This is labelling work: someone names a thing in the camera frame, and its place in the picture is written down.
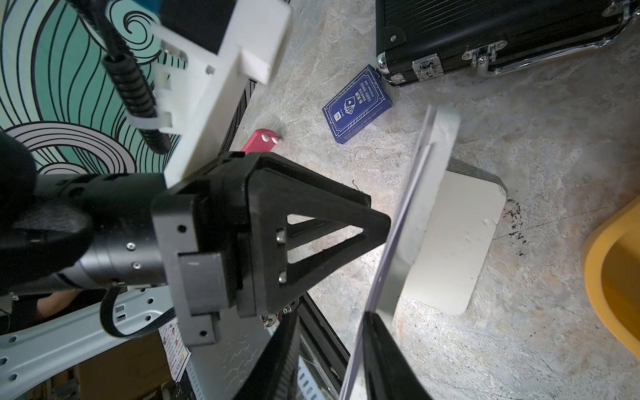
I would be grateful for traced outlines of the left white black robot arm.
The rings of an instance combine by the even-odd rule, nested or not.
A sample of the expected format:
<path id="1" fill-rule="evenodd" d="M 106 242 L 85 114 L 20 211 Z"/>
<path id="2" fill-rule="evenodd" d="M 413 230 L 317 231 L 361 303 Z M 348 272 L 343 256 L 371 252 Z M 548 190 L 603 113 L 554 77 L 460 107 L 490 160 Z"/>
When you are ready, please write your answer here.
<path id="1" fill-rule="evenodd" d="M 169 288 L 189 347 L 220 338 L 224 310 L 276 313 L 383 244 L 388 215 L 366 193 L 276 153 L 228 152 L 168 186 L 158 173 L 51 175 L 1 136 L 1 292 Z"/>

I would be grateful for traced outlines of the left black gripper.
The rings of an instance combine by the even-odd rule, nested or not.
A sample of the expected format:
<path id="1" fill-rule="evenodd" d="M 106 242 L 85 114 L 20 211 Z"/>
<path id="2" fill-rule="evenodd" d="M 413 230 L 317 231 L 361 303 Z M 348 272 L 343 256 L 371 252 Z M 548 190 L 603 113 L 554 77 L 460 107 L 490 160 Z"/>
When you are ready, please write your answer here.
<path id="1" fill-rule="evenodd" d="M 196 168 L 152 203 L 153 227 L 185 344 L 221 339 L 221 312 L 242 318 L 286 308 L 339 268 L 386 240 L 390 217 L 346 186 L 295 179 L 276 153 L 225 153 Z M 288 250 L 342 228 L 361 233 L 296 263 Z"/>

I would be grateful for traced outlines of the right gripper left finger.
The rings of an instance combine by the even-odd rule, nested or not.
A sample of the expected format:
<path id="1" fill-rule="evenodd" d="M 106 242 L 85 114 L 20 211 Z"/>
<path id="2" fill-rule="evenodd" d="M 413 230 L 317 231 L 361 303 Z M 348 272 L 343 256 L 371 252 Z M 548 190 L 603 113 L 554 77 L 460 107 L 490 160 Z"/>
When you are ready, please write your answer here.
<path id="1" fill-rule="evenodd" d="M 293 311 L 280 322 L 234 399 L 295 399 L 299 352 L 300 322 Z"/>

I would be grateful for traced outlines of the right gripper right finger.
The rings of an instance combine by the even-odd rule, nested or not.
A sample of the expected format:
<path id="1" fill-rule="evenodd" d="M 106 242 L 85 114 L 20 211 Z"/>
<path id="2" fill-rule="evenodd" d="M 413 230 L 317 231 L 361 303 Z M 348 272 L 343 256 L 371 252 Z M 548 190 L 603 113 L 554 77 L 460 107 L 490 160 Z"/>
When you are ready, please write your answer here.
<path id="1" fill-rule="evenodd" d="M 380 316 L 363 315 L 363 368 L 368 399 L 432 400 Z"/>

